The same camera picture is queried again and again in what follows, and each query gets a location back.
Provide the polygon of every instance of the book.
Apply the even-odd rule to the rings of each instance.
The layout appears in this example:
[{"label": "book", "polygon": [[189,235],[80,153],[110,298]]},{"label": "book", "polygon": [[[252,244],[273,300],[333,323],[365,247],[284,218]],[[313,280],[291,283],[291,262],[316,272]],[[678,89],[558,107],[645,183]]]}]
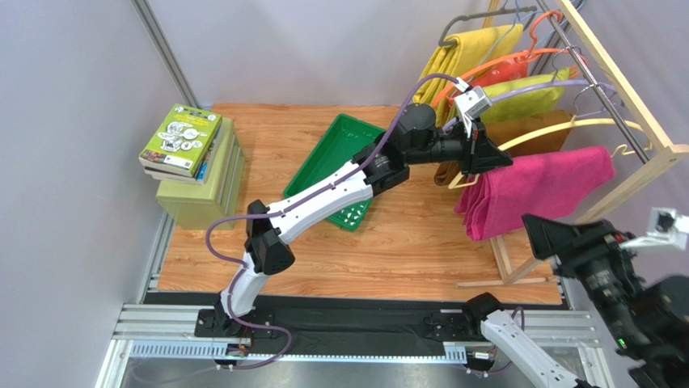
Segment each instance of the book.
[{"label": "book", "polygon": [[139,154],[144,167],[193,178],[203,164],[222,116],[176,103]]},{"label": "book", "polygon": [[231,131],[231,129],[225,129],[224,127],[225,124],[223,123],[220,129],[215,133],[215,137],[213,138],[213,141],[211,141],[208,151],[206,151],[205,153],[203,163],[201,164],[201,167],[199,167],[199,171],[197,172],[196,176],[187,177],[177,174],[171,174],[169,172],[157,170],[152,167],[144,167],[144,172],[153,177],[153,179],[157,180],[171,180],[183,183],[205,184],[208,181],[210,169],[213,167],[215,155],[218,154],[217,151],[218,147],[220,146],[219,144],[221,142],[222,133],[226,130]]}]

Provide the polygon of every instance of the wooden tabletop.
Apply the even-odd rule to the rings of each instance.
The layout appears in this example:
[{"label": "wooden tabletop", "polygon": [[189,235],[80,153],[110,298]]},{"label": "wooden tabletop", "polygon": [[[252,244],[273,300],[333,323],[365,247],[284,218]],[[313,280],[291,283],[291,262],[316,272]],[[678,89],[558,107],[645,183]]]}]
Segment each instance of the wooden tabletop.
[{"label": "wooden tabletop", "polygon": [[[216,104],[215,112],[235,120],[247,155],[237,214],[256,199],[282,200],[282,191],[335,117],[346,113],[386,128],[397,107]],[[374,199],[359,228],[350,232],[322,221],[290,244],[294,265],[272,276],[266,294],[464,301],[489,291],[503,302],[560,304],[554,283],[457,289],[458,281],[498,280],[488,241],[472,242],[453,213],[459,190],[433,184],[436,165],[412,166],[411,178]],[[217,292],[236,265],[205,248],[203,230],[176,228],[159,289]],[[243,221],[213,234],[214,246],[241,258]],[[505,235],[513,268],[530,257],[526,234]],[[542,264],[529,276],[551,276]]]}]

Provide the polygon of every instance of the red cloth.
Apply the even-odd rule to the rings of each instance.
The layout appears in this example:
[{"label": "red cloth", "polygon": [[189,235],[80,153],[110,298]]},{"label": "red cloth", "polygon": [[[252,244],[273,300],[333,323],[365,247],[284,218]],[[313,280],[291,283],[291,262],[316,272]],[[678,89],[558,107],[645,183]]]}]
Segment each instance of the red cloth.
[{"label": "red cloth", "polygon": [[529,64],[526,62],[518,63],[514,59],[503,61],[497,64],[492,70],[470,82],[472,86],[486,87],[496,83],[512,81],[526,77]]},{"label": "red cloth", "polygon": [[464,188],[454,212],[465,213],[469,238],[484,240],[522,228],[525,213],[568,216],[614,176],[610,154],[601,146],[521,156],[512,166],[482,174],[477,184]]}]

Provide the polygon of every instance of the green plastic tray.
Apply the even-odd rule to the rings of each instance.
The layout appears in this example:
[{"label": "green plastic tray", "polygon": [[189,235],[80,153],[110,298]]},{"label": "green plastic tray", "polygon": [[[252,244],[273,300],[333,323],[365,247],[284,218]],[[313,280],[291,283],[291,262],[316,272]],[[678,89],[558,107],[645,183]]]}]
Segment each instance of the green plastic tray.
[{"label": "green plastic tray", "polygon": [[[345,114],[338,115],[287,185],[283,192],[285,198],[299,194],[340,169],[355,153],[374,141],[382,132],[383,130],[375,125]],[[364,200],[344,208],[328,217],[328,220],[346,230],[355,230],[364,219],[371,201]]]}]

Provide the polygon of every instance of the gray hanger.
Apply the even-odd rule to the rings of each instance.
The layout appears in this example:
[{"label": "gray hanger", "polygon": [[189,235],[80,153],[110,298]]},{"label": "gray hanger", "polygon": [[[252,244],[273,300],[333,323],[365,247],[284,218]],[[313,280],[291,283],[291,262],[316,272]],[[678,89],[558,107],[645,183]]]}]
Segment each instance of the gray hanger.
[{"label": "gray hanger", "polygon": [[[536,10],[538,10],[537,6],[523,6],[522,8],[519,8],[519,12],[533,12]],[[456,18],[452,19],[445,26],[444,30],[442,30],[442,34],[440,35],[440,39],[437,41],[437,45],[438,46],[454,46],[457,44],[457,42],[455,42],[454,40],[445,40],[445,38],[447,37],[447,32],[457,22],[466,22],[466,21],[472,20],[472,19],[487,18],[489,16],[507,15],[507,14],[513,14],[516,12],[517,12],[517,8],[509,8],[508,9],[508,8],[505,8],[505,6],[503,5],[501,9],[495,10],[495,11],[479,12],[478,14],[469,14],[469,15],[457,16]],[[527,29],[531,25],[531,22],[534,20],[534,17],[535,17],[535,14],[529,18],[529,21],[526,22],[524,29]]]}]

